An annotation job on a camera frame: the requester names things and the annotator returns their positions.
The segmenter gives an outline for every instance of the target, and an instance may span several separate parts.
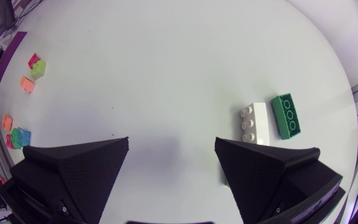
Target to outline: green lego brick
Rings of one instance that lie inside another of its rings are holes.
[[[301,133],[301,128],[296,115],[295,105],[293,104],[291,94],[276,96],[272,99],[274,115],[280,132],[281,139],[290,139]]]
[[[38,62],[35,62],[32,65],[31,77],[35,80],[42,77],[45,73],[46,65],[47,64],[43,60],[39,60]]]

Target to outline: white table surface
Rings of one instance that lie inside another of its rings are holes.
[[[327,40],[285,1],[48,0],[20,30],[28,34],[1,82],[0,120],[10,114],[41,147],[129,136],[101,223],[242,223],[214,140],[240,141],[240,110],[284,93],[301,134],[281,141],[269,106],[270,144],[320,148],[349,190],[349,82]],[[34,52],[47,68],[27,94],[19,79]]]

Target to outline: lego stud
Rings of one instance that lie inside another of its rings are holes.
[[[292,119],[292,118],[293,118],[293,113],[292,113],[292,111],[287,111],[287,118],[288,118],[288,119]]]
[[[285,109],[290,109],[291,103],[288,100],[284,100],[284,107]]]
[[[242,110],[240,112],[241,118],[243,118],[245,115],[247,114],[251,114],[252,113],[252,107],[247,106],[244,110]]]
[[[290,122],[290,129],[293,131],[293,130],[295,130],[295,128],[296,128],[295,122],[294,122],[294,121],[291,121],[291,122]]]
[[[248,128],[254,127],[254,124],[255,124],[255,122],[254,122],[253,120],[247,121],[247,126],[248,126]]]
[[[247,139],[248,141],[253,141],[255,140],[255,135],[253,133],[247,134]]]

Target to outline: small colored block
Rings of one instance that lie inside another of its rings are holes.
[[[32,69],[33,64],[35,62],[38,62],[39,60],[41,60],[41,58],[36,53],[34,53],[33,56],[30,58],[30,60],[28,62],[28,65],[29,65],[30,69]]]
[[[42,77],[45,73],[46,65],[47,64],[43,60],[39,60],[38,62],[35,62],[32,65],[31,77],[35,80]]]
[[[270,102],[273,106],[273,112],[281,139],[290,139],[299,134],[301,128],[291,94],[287,93],[276,96]]]
[[[8,147],[9,149],[15,149],[15,147],[14,147],[13,144],[12,144],[11,135],[10,135],[10,134],[7,134],[7,135],[6,135],[6,147]]]
[[[35,84],[23,75],[20,79],[20,87],[24,91],[31,93],[34,90]]]
[[[10,131],[12,128],[12,118],[9,115],[4,114],[2,117],[2,128],[6,131]]]

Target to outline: monitor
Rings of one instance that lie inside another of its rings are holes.
[[[0,0],[0,36],[15,23],[11,0]]]
[[[282,149],[216,138],[215,151],[244,223],[319,223],[344,195],[318,148]]]
[[[0,196],[21,223],[97,224],[127,152],[127,138],[26,146]]]

